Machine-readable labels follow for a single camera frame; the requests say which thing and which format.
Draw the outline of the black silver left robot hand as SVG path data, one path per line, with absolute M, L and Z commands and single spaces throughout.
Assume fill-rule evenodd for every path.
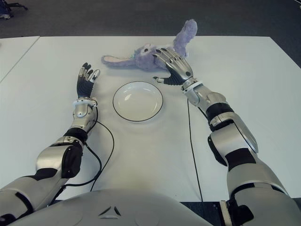
M 99 69 L 96 69 L 94 71 L 93 69 L 91 69 L 91 65 L 88 63 L 84 63 L 82 65 L 81 69 L 79 70 L 76 86 L 78 98 L 91 97 L 94 83 L 99 76 Z

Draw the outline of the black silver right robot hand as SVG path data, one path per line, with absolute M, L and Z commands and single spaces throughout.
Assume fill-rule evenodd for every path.
M 168 48 L 158 48 L 153 54 L 156 60 L 160 60 L 170 72 L 166 78 L 153 77 L 158 83 L 166 85 L 182 85 L 193 77 L 193 70 L 184 57 Z

